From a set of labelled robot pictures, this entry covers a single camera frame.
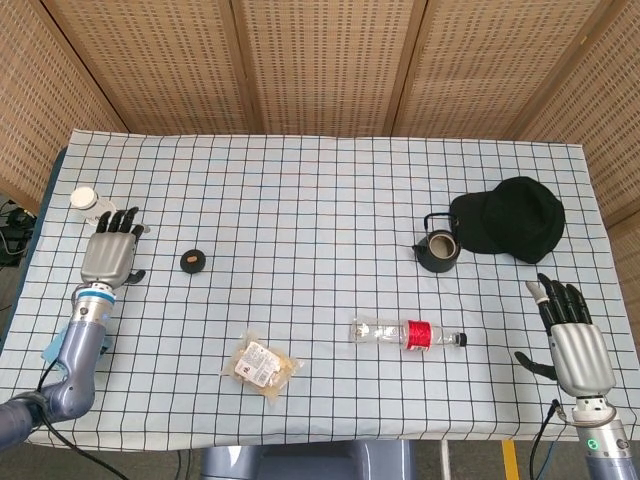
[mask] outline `grid tablecloth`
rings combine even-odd
[[[564,204],[552,254],[531,266],[463,251],[439,275],[415,262],[410,246],[425,214],[518,175]],[[146,278],[118,291],[108,325],[115,346],[98,364],[93,409],[60,424],[83,447],[530,439],[553,398],[572,404],[514,363],[517,350],[550,362],[524,285],[537,272],[584,293],[611,352],[618,385],[609,399],[640,438],[638,360],[580,146],[76,131],[52,181],[0,357],[0,400],[36,386],[40,353],[68,321],[93,231],[69,194],[90,185],[120,208],[139,206],[151,228],[134,264]],[[191,248],[207,255],[193,276],[179,268]],[[462,327],[469,345],[356,346],[356,314]],[[305,361],[274,405],[220,375],[248,329]],[[575,431],[552,423],[547,435]],[[31,441],[55,443],[42,430]]]

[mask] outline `wooden wall panel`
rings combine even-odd
[[[631,331],[640,347],[640,213],[609,230]]]
[[[522,138],[584,145],[607,225],[640,209],[640,0],[627,3]]]
[[[250,130],[251,107],[226,1],[44,3],[131,131]]]
[[[233,5],[267,133],[383,134],[413,1]]]
[[[74,127],[124,130],[51,27],[29,2],[0,2],[0,191],[36,213]]]
[[[430,0],[394,135],[503,138],[597,0]]]

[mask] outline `food packet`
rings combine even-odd
[[[273,402],[301,366],[302,362],[269,348],[247,332],[222,373],[246,383]]]

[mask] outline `robot finger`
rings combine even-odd
[[[136,213],[138,213],[138,207],[130,208],[127,211],[124,219],[122,220],[122,225],[120,225],[120,231],[122,233],[129,233],[129,230],[131,230],[131,225],[133,224],[133,218],[136,216]]]
[[[578,321],[580,323],[586,323],[591,325],[593,322],[591,320],[591,314],[589,313],[589,307],[587,307],[587,302],[584,299],[584,296],[573,285],[567,285],[567,292],[573,299],[573,303],[576,305],[576,309],[578,312]]]
[[[107,224],[109,223],[110,216],[111,212],[108,210],[100,216],[100,220],[98,221],[98,228],[96,228],[96,233],[104,233],[107,231]]]
[[[549,310],[553,315],[554,324],[567,323],[562,304],[559,302],[556,290],[553,288],[553,282],[543,273],[538,274],[538,280],[544,286],[544,289],[547,292],[547,297],[549,297]]]
[[[143,232],[144,227],[142,225],[136,225],[135,227],[133,227],[133,230],[131,230],[132,235],[135,235],[136,237],[136,243],[138,243],[138,240],[140,240]]]
[[[549,301],[553,305],[553,309],[558,323],[570,323],[571,319],[567,313],[568,307],[564,297],[564,287],[557,280],[551,281],[552,295],[549,295]]]
[[[563,303],[566,308],[569,322],[580,323],[580,314],[578,310],[578,304],[574,301],[573,297],[569,294],[569,291],[565,286],[560,284],[559,289],[562,292]]]
[[[120,226],[120,220],[122,220],[122,217],[124,216],[124,214],[125,214],[124,210],[118,210],[115,213],[115,215],[111,219],[111,223],[109,224],[109,229],[107,230],[108,232],[118,231],[118,227]]]

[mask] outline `baseball cap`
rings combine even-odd
[[[474,253],[509,253],[538,263],[564,232],[564,207],[547,187],[529,177],[502,181],[490,192],[469,193],[453,200],[458,239]]]

